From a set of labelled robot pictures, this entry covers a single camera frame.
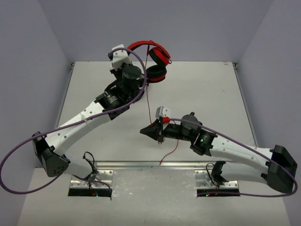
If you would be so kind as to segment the red black headphones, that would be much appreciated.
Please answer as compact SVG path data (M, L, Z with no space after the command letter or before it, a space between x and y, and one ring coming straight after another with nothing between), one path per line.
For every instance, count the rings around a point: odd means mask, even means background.
M147 56L155 62L155 65L146 69L147 83L159 83L166 78L166 67L172 63L171 56L168 51L160 44L152 40L141 40L130 44L127 48L131 51L140 46L147 45Z

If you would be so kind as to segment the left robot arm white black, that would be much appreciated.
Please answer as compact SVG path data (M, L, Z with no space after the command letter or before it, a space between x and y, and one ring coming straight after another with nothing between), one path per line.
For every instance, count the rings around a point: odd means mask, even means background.
M108 123L130 108L143 93L144 76L139 67L126 65L118 71L118 78L97 96L82 112L57 128L42 135L33 134L34 151L48 177L63 173L82 179L94 179L97 169L91 160L76 159L67 150L82 137Z

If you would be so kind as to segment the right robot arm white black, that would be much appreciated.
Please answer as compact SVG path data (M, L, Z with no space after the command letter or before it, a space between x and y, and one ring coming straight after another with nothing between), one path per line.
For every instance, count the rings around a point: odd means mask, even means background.
M244 180L266 184L285 195L293 193L297 162L285 147L259 148L241 144L205 128L194 113L186 114L178 121L177 124L176 119L159 116L140 133L159 143L166 138L187 141L197 155L218 158L208 176L215 186Z

